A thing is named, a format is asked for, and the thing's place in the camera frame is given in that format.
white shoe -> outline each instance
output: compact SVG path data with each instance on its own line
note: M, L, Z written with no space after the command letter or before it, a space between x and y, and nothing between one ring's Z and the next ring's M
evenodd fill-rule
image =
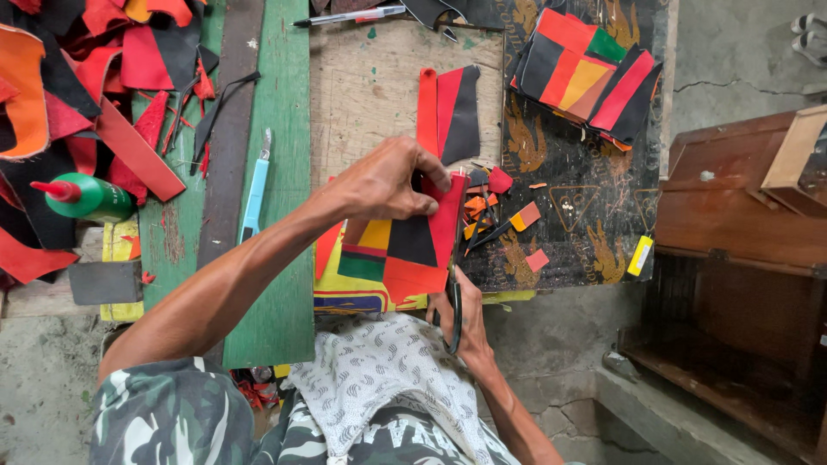
M807 32L813 31L815 26L820 26L825 32L827 32L827 22L815 17L815 13L810 13L809 15L797 17L792 20L790 29L792 29L792 31L796 34L806 34Z
M817 36L815 32L807 32L793 39L792 49L806 56L813 65L827 68L827 39Z

blue box cutter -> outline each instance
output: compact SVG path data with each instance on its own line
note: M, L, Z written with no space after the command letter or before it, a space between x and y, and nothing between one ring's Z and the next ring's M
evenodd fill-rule
M241 242L259 233L259 214L261 213L261 199L264 197L264 186L267 183L267 169L270 167L270 146L272 138L270 128L267 128L261 153L256 160L256 169L253 171L253 182L250 186L250 196L247 197L247 208L244 210L244 221L241 223Z

glue bottle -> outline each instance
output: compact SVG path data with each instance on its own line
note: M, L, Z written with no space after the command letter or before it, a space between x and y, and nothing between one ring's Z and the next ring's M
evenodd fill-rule
M34 181L31 187L45 192L46 204L70 218L118 223L135 211L124 189L83 173L66 173L50 183Z

white patterned cloth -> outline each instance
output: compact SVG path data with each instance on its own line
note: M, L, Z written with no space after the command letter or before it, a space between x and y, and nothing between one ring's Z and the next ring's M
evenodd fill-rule
M471 377L442 343L442 330L403 312L332 317L317 326L316 359L290 366L295 386L327 440L347 459L376 411L397 396L417 401L462 451L492 463Z

concrete floor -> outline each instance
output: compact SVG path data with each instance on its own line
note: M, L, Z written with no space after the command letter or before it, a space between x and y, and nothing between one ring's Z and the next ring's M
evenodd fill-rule
M672 135L817 104L827 82L790 48L789 21L823 0L682 0ZM559 290L514 311L486 310L498 363L564 458L589 465L669 463L591 399L618 328L640 312L641 285ZM94 317L3 320L0 464L86 463L98 345ZM480 414L486 416L484 406Z

